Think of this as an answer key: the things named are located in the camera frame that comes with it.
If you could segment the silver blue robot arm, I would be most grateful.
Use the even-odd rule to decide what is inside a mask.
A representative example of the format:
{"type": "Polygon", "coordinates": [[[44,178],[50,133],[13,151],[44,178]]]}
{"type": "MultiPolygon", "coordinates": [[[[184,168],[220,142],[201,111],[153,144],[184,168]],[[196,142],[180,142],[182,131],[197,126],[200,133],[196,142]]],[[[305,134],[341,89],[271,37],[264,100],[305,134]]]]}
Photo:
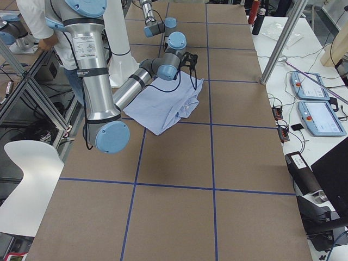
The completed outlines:
{"type": "Polygon", "coordinates": [[[165,37],[176,31],[177,21],[173,17],[164,20],[159,13],[153,9],[152,1],[139,1],[140,8],[144,17],[144,34],[147,38],[164,33],[165,37]]]}
{"type": "Polygon", "coordinates": [[[86,146],[109,154],[121,151],[130,137],[122,110],[153,77],[175,79],[186,51],[185,35],[172,17],[151,22],[146,35],[164,34],[167,48],[162,57],[137,64],[120,1],[46,1],[45,16],[49,27],[70,34],[77,75],[83,81],[86,146]]]}

